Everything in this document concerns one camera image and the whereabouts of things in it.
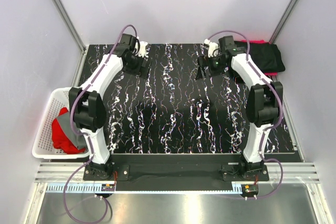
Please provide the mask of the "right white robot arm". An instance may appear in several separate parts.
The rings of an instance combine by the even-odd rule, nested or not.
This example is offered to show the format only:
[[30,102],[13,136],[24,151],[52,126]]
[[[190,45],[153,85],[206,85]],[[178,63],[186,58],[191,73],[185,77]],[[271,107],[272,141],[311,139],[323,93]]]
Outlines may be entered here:
[[264,150],[268,135],[283,119],[283,85],[273,82],[254,63],[250,55],[250,45],[239,47],[232,36],[224,36],[218,42],[206,38],[204,46],[207,54],[197,59],[197,79],[206,77],[206,71],[214,77],[229,68],[249,89],[245,107],[250,123],[248,140],[237,169],[230,175],[244,180],[255,179],[264,171]]

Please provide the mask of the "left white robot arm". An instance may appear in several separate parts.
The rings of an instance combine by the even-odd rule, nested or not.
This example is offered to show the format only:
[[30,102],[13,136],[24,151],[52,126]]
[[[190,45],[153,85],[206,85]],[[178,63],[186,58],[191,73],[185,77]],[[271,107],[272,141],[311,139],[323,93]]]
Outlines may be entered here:
[[151,60],[146,55],[147,47],[146,41],[122,34],[119,41],[107,49],[93,74],[68,93],[71,129],[87,143],[89,161],[85,167],[103,180],[113,175],[111,154],[103,132],[107,119],[103,96],[113,78],[121,72],[143,79],[148,77]]

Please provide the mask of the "black t-shirt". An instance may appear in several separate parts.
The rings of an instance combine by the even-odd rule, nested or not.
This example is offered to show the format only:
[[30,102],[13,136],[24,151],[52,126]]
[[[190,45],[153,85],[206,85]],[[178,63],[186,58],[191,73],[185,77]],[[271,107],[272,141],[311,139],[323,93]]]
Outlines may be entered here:
[[275,44],[264,40],[252,40],[250,41],[249,54],[256,66],[265,75],[276,76],[286,69],[281,52]]

